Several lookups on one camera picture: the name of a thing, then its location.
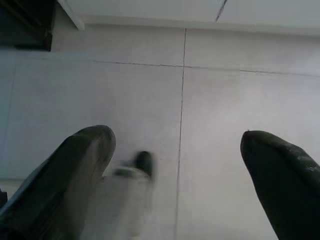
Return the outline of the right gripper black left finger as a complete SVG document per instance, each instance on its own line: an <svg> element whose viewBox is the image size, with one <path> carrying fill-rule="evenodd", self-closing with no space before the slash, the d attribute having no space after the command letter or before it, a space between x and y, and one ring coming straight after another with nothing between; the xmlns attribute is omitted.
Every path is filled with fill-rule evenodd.
<svg viewBox="0 0 320 240"><path fill-rule="evenodd" d="M115 147L115 134L106 125L67 137L1 208L1 239L77 240Z"/></svg>

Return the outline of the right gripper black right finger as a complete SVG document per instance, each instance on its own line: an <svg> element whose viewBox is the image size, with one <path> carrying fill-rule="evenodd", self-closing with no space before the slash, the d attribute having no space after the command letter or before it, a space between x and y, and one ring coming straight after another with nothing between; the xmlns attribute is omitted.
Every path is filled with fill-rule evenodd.
<svg viewBox="0 0 320 240"><path fill-rule="evenodd" d="M246 131L240 152L280 240L320 238L320 166L302 148L266 131Z"/></svg>

